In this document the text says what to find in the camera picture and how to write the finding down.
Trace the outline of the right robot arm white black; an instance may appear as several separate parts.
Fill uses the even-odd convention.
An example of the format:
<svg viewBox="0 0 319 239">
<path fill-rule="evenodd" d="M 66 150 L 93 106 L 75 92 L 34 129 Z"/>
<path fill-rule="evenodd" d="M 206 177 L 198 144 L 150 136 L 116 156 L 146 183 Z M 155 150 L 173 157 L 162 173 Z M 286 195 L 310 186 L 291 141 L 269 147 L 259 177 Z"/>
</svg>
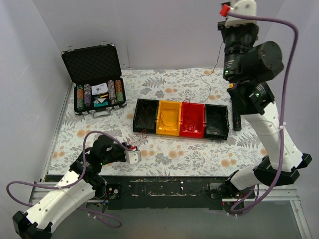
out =
<svg viewBox="0 0 319 239">
<path fill-rule="evenodd" d="M 278 169 L 279 114 L 275 97 L 266 82 L 284 68 L 281 49 L 273 41 L 255 46 L 259 27 L 254 23 L 227 27 L 226 22 L 221 21 L 217 27 L 225 43 L 223 78 L 234 84 L 227 91 L 235 109 L 253 127 L 268 154 L 258 165 L 232 173 L 216 192 L 237 198 L 256 184 L 270 186 L 277 174 L 276 186 L 294 184 L 300 176 L 298 170 L 306 168 L 312 157 L 300 152 L 288 132 L 284 132 L 283 165 L 281 170 Z"/>
</svg>

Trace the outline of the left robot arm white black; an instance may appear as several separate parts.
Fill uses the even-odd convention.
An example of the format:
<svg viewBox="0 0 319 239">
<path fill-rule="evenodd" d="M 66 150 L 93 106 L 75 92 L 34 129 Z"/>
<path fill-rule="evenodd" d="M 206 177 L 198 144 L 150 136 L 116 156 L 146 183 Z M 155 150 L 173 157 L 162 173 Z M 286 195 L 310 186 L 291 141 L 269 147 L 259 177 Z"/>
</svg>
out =
<svg viewBox="0 0 319 239">
<path fill-rule="evenodd" d="M 51 238 L 57 226 L 79 206 L 105 196 L 107 182 L 99 173 L 103 165 L 125 162 L 125 148 L 125 144 L 99 136 L 92 147 L 82 150 L 63 178 L 38 203 L 14 214 L 15 232 L 22 239 Z"/>
</svg>

